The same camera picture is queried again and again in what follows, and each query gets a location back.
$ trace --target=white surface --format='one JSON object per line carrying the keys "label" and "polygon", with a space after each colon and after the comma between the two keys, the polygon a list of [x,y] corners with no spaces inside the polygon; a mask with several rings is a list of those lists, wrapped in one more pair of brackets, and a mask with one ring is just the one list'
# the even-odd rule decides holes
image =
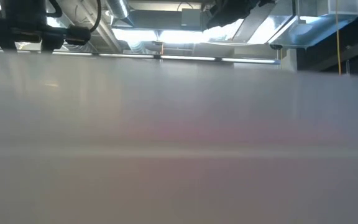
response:
{"label": "white surface", "polygon": [[358,78],[0,54],[0,223],[358,223]]}

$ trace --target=black cable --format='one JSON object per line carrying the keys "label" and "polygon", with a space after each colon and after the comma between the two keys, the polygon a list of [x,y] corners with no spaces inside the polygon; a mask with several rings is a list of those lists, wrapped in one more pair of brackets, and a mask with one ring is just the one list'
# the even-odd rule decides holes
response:
{"label": "black cable", "polygon": [[96,2],[98,3],[98,16],[96,18],[95,23],[93,24],[93,27],[89,29],[89,31],[93,32],[96,30],[96,28],[98,28],[100,20],[102,19],[102,2],[101,0],[96,0]]}
{"label": "black cable", "polygon": [[177,8],[177,11],[179,11],[179,7],[180,7],[183,3],[186,3],[186,4],[189,5],[192,9],[194,9],[193,6],[192,6],[190,3],[188,3],[188,2],[181,2],[181,3],[179,3],[179,6],[178,6],[178,8]]}
{"label": "black cable", "polygon": [[61,17],[63,15],[63,11],[62,11],[61,7],[59,6],[59,4],[56,2],[56,0],[49,0],[49,2],[55,9],[55,12],[47,13],[47,17],[52,17],[52,18]]}

